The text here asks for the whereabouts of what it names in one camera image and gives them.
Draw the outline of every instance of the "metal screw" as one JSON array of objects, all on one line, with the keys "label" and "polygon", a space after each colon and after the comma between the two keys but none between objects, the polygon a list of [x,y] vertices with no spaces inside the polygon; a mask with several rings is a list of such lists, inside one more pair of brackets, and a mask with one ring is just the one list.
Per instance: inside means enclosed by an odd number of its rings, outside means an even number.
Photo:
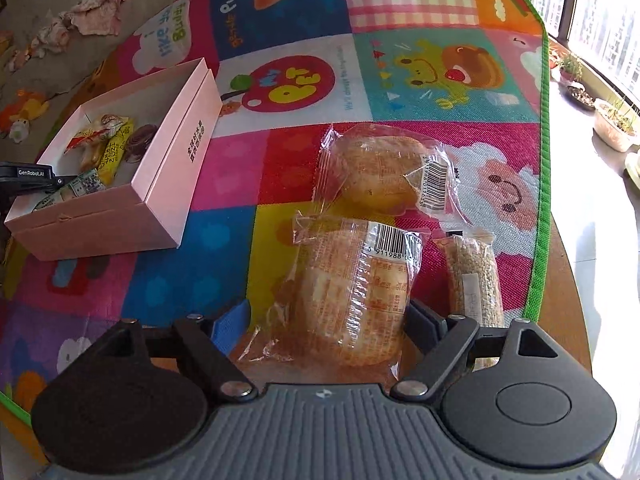
[{"label": "metal screw", "polygon": [[428,391],[427,385],[420,381],[400,381],[396,384],[396,392],[407,397],[420,397]]},{"label": "metal screw", "polygon": [[227,381],[220,386],[220,391],[227,397],[244,397],[253,391],[253,387],[244,381]]}]

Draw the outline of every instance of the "barcode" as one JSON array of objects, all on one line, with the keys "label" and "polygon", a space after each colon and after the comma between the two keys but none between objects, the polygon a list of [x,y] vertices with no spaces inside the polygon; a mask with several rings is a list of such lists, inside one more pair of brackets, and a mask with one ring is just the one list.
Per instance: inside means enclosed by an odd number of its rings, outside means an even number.
[{"label": "barcode", "polygon": [[423,212],[444,211],[447,201],[449,167],[437,160],[423,160],[423,163],[418,208]]},{"label": "barcode", "polygon": [[365,250],[371,256],[420,266],[422,241],[415,233],[378,222],[369,222]]}]

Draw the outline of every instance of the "sunlit floor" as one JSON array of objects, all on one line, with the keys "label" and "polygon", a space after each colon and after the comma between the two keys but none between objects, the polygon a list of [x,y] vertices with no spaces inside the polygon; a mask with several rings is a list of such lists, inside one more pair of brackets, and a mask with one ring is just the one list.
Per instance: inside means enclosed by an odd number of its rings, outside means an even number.
[{"label": "sunlit floor", "polygon": [[593,132],[593,115],[550,89],[551,211],[574,270],[593,376],[616,403],[618,424],[602,458],[617,478],[640,473],[638,418],[640,190],[623,178],[625,153]]}]

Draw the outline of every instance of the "pink box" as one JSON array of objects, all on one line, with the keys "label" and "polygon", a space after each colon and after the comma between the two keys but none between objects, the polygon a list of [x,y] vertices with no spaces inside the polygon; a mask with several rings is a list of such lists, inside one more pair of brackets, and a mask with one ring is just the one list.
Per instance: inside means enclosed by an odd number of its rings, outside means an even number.
[{"label": "pink box", "polygon": [[[34,211],[44,193],[19,196],[4,221],[40,260],[63,260],[175,248],[182,241],[191,197],[222,108],[211,70],[198,59],[132,81],[78,107],[38,160],[56,175],[78,174],[82,149],[69,140],[109,113],[156,124],[137,164],[121,163],[109,189]],[[193,160],[188,148],[200,122],[204,136]]]}]

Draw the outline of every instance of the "green plant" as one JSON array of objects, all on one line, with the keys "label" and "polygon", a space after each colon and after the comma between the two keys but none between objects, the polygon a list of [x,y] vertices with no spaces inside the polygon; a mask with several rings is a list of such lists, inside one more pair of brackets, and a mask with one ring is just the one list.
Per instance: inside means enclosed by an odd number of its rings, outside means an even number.
[{"label": "green plant", "polygon": [[635,105],[627,107],[625,100],[622,98],[614,99],[609,103],[607,109],[607,117],[609,120],[627,135],[634,134],[634,121],[638,115],[640,115],[640,110]]},{"label": "green plant", "polygon": [[562,54],[558,66],[560,70],[572,75],[576,81],[582,79],[582,60],[573,52]]}]

